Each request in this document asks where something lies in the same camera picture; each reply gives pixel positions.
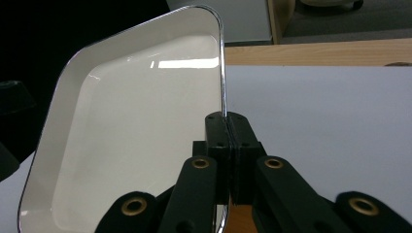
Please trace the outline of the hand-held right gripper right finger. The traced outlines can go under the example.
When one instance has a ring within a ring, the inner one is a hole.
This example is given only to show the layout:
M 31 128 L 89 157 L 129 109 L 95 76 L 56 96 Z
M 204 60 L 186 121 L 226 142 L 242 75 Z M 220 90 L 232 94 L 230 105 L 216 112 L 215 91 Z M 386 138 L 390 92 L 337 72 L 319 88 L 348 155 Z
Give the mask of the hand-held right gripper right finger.
M 227 124 L 232 149 L 232 203 L 251 205 L 255 198 L 255 167 L 265 152 L 245 116 L 229 112 Z

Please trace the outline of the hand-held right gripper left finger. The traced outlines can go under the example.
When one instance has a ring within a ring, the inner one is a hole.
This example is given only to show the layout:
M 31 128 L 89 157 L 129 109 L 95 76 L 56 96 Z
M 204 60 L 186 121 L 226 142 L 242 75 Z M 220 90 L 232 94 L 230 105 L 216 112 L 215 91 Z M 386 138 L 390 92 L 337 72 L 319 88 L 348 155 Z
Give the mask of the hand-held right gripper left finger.
M 229 201 L 230 145 L 225 119 L 221 112 L 205 117 L 205 139 L 192 143 L 193 156 L 208 156 L 217 161 L 216 203 Z

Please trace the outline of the white square plate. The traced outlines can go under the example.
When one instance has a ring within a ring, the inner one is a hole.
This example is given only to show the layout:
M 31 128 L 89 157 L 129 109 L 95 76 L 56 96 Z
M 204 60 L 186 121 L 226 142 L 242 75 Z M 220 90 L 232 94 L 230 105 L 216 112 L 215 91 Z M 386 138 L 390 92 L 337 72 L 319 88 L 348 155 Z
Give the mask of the white square plate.
M 177 180 L 224 112 L 223 25 L 186 6 L 81 49 L 63 69 L 21 196 L 18 233 L 93 233 L 131 191 Z

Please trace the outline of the white table cover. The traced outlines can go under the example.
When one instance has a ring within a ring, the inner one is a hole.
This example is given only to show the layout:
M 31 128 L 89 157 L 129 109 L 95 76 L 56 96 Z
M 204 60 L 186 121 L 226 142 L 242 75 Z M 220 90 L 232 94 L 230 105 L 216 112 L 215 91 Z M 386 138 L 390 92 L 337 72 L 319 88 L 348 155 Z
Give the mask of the white table cover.
M 225 78 L 228 108 L 319 194 L 360 191 L 412 222 L 412 67 L 229 66 Z M 34 155 L 0 184 L 0 233 L 18 233 Z

